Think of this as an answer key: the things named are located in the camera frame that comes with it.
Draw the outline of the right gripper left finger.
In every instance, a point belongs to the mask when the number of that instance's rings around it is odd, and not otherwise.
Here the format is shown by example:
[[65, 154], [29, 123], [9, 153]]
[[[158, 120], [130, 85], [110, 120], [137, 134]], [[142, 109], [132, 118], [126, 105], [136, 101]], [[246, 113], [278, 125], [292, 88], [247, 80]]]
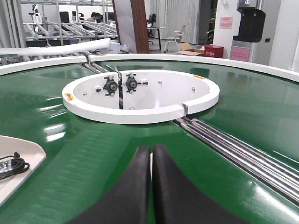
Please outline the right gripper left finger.
[[150, 148], [140, 146], [120, 179], [70, 224], [145, 224], [150, 193]]

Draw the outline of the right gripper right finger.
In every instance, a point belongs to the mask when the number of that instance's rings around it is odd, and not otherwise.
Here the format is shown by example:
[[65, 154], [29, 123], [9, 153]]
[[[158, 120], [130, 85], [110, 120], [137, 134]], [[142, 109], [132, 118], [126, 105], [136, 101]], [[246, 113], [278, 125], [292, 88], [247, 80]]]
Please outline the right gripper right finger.
[[198, 189], [162, 144], [153, 148], [152, 184], [158, 224], [246, 223]]

